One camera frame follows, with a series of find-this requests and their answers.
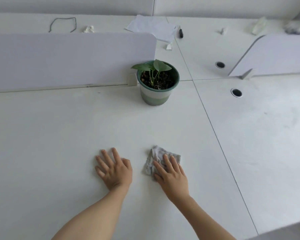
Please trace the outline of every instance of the black hole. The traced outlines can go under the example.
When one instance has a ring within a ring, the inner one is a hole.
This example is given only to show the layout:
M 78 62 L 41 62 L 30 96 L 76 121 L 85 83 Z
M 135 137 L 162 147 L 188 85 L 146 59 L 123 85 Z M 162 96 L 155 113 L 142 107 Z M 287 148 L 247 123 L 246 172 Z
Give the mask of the black hole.
M 220 68 L 220 69 L 223 69 L 223 68 L 226 67 L 226 65 L 225 65 L 223 62 L 218 61 L 218 62 L 216 62 L 216 67 L 217 67 L 217 68 Z
M 237 98 L 242 97 L 242 92 L 239 89 L 232 88 L 231 93 L 232 93 L 233 96 L 235 96 Z

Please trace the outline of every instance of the potted plant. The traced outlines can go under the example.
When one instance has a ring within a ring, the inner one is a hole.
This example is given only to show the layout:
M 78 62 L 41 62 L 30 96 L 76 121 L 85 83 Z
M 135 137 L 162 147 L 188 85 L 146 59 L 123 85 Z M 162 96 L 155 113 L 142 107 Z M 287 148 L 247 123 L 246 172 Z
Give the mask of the potted plant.
M 179 73 L 172 65 L 152 60 L 132 67 L 137 69 L 142 99 L 149 105 L 164 104 L 179 83 Z

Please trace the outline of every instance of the black cord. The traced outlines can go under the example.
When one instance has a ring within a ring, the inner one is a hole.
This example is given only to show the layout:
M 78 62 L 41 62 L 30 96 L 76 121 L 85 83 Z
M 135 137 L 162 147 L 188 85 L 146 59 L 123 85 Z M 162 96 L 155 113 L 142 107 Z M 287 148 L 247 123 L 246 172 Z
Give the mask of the black cord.
M 57 18 L 56 18 L 55 20 L 53 20 L 52 23 L 50 24 L 50 30 L 49 30 L 49 32 L 52 31 L 52 24 L 53 24 L 54 21 L 56 21 L 57 19 L 66 19 L 66 20 L 68 20 L 68 19 L 74 19 L 74 22 L 75 22 L 75 28 L 74 28 L 74 30 L 70 31 L 70 33 L 72 33 L 73 31 L 75 31 L 75 30 L 77 29 L 77 19 L 76 19 L 75 17 L 67 17 L 67 18 L 65 18 L 65 17 L 57 17 Z

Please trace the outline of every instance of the plant pot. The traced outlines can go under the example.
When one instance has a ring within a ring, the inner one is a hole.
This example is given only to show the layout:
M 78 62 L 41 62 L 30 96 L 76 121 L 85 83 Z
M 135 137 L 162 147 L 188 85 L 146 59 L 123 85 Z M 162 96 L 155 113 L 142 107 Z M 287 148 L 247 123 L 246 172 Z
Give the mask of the plant pot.
M 153 62 L 154 60 L 148 61 L 146 62 L 146 64 L 153 64 Z M 169 89 L 157 90 L 157 89 L 149 88 L 148 86 L 144 85 L 143 82 L 140 80 L 142 71 L 138 70 L 136 73 L 136 77 L 140 83 L 141 97 L 147 104 L 151 106 L 158 106 L 164 104 L 168 100 L 170 94 L 172 93 L 172 90 L 179 83 L 180 77 L 176 68 L 174 68 L 172 65 L 170 65 L 167 62 L 165 62 L 165 64 L 172 67 L 172 69 L 167 72 L 170 74 L 170 76 L 172 76 L 175 79 L 175 84 L 173 85 L 173 87 Z

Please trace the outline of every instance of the green pot rim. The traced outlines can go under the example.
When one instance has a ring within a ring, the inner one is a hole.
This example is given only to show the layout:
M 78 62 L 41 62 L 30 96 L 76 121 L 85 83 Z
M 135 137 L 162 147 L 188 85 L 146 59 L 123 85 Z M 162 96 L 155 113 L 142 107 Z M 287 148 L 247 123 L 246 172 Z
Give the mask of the green pot rim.
M 150 60 L 150 61 L 146 62 L 145 64 L 149 64 L 149 63 L 153 63 L 153 62 L 154 62 L 154 60 Z M 167 63 L 167 62 L 164 62 L 164 63 L 167 64 L 168 66 L 172 67 L 172 69 L 174 69 L 174 70 L 176 71 L 176 73 L 178 74 L 177 81 L 176 81 L 176 83 L 175 83 L 171 88 L 163 89 L 163 90 L 158 90 L 158 89 L 149 88 L 148 86 L 144 85 L 144 83 L 140 80 L 140 76 L 141 76 L 141 73 L 142 73 L 143 71 L 138 70 L 138 71 L 136 72 L 136 77 L 137 77 L 137 79 L 138 79 L 140 85 L 143 86 L 144 88 L 150 90 L 150 91 L 153 91 L 153 92 L 169 92 L 169 91 L 171 91 L 172 89 L 174 89 L 174 88 L 178 85 L 179 80 L 180 80 L 179 72 L 178 72 L 177 69 L 176 69 L 174 66 L 172 66 L 171 64 L 169 64 L 169 63 Z

